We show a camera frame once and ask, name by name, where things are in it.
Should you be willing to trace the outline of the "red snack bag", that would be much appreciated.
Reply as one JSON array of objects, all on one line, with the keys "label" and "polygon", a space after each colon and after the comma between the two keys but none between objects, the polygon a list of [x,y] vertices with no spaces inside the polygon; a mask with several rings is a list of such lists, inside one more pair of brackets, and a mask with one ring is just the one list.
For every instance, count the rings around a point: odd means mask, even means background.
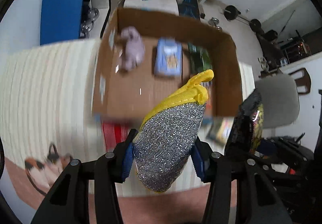
[{"label": "red snack bag", "polygon": [[111,122],[101,123],[104,143],[107,152],[113,151],[118,143],[124,142],[130,132],[129,124],[118,124]]}]

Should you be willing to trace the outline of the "silver yellow scrubbing mitt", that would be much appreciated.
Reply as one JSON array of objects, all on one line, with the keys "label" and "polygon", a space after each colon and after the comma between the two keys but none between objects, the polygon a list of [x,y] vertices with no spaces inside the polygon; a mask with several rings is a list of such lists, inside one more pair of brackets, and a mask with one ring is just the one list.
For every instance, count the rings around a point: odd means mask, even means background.
[{"label": "silver yellow scrubbing mitt", "polygon": [[203,83],[213,77],[211,69],[194,75],[144,117],[133,154],[137,177],[151,191],[167,191],[183,171],[208,101]]}]

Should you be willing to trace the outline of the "green wet wipes pack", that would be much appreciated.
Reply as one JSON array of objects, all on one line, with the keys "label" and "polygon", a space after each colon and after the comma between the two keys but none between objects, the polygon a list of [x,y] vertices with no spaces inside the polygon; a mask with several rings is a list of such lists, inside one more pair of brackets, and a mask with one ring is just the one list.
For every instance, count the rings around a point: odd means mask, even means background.
[{"label": "green wet wipes pack", "polygon": [[205,48],[188,43],[188,50],[192,74],[212,69],[212,61]]}]

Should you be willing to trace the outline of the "lilac cloth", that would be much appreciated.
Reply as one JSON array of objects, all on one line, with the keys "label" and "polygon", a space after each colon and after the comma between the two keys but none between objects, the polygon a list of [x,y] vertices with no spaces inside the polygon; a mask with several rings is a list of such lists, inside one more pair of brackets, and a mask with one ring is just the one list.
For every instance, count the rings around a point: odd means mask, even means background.
[{"label": "lilac cloth", "polygon": [[125,42],[122,69],[131,71],[139,66],[145,57],[145,44],[135,27],[126,27],[121,31],[121,40]]}]

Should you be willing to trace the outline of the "blue cartoon tissue pack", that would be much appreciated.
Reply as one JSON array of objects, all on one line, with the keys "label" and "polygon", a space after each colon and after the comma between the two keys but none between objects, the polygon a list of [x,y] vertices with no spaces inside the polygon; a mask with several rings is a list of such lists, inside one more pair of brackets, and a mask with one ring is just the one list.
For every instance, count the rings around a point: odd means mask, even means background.
[{"label": "blue cartoon tissue pack", "polygon": [[182,72],[182,45],[172,38],[161,37],[156,47],[154,74],[162,77],[180,77]]}]

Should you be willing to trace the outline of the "black yellow shoe wipes pack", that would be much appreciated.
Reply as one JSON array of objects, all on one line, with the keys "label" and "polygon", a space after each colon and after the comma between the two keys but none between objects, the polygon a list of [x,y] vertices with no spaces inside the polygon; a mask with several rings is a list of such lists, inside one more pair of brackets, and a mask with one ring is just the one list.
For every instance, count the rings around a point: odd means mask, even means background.
[{"label": "black yellow shoe wipes pack", "polygon": [[258,89],[239,105],[225,145],[225,156],[244,158],[254,154],[260,144],[264,124],[264,105]]}]

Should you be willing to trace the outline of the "grey chair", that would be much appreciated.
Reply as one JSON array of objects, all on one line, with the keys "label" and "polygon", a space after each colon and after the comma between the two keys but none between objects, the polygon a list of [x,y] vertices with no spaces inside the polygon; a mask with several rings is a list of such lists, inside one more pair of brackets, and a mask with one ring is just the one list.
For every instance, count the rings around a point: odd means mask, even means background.
[{"label": "grey chair", "polygon": [[280,73],[255,81],[264,109],[263,128],[272,129],[292,124],[298,117],[300,103],[295,80]]}]

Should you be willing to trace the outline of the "striped tablecloth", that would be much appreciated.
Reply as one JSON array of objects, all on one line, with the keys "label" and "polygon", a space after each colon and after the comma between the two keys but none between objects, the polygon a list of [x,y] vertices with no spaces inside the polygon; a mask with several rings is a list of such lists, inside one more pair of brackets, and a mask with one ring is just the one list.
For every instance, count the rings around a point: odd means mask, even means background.
[{"label": "striped tablecloth", "polygon": [[144,116],[192,76],[183,47],[180,77],[153,74],[156,40],[145,61],[120,70],[123,46],[99,39],[27,49],[7,58],[1,74],[1,138],[18,197],[33,208],[70,158],[90,161],[105,151],[101,123],[139,128]]}]

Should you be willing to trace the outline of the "chrome dumbbell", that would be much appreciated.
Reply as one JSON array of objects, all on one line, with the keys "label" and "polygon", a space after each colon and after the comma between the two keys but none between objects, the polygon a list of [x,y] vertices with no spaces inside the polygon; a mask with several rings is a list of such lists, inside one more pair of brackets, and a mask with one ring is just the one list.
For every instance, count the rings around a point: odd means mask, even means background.
[{"label": "chrome dumbbell", "polygon": [[222,31],[222,27],[219,26],[219,19],[212,17],[208,20],[208,24],[214,27],[215,29]]}]

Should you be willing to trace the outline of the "black floor barbell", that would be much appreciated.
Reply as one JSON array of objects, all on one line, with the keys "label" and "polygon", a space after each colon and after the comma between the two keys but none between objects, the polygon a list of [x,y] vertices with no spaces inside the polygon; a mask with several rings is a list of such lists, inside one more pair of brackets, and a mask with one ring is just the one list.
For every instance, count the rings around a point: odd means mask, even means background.
[{"label": "black floor barbell", "polygon": [[253,32],[258,32],[261,29],[261,22],[258,19],[248,20],[241,15],[241,12],[233,5],[228,5],[223,10],[223,14],[227,21],[233,21],[237,18],[247,22]]}]

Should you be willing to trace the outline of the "blue foam board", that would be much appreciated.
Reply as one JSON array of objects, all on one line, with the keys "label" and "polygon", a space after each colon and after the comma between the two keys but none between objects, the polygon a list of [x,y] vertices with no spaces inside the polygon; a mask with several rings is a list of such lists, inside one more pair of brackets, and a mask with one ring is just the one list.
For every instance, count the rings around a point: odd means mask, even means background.
[{"label": "blue foam board", "polygon": [[82,4],[83,0],[42,0],[40,44],[78,39]]}]

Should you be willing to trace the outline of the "blue black weight bench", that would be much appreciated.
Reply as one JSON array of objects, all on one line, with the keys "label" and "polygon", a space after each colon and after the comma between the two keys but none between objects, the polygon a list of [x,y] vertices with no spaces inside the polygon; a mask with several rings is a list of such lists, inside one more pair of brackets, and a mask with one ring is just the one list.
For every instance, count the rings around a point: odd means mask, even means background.
[{"label": "blue black weight bench", "polygon": [[183,0],[178,4],[179,15],[200,20],[200,12],[197,0]]}]

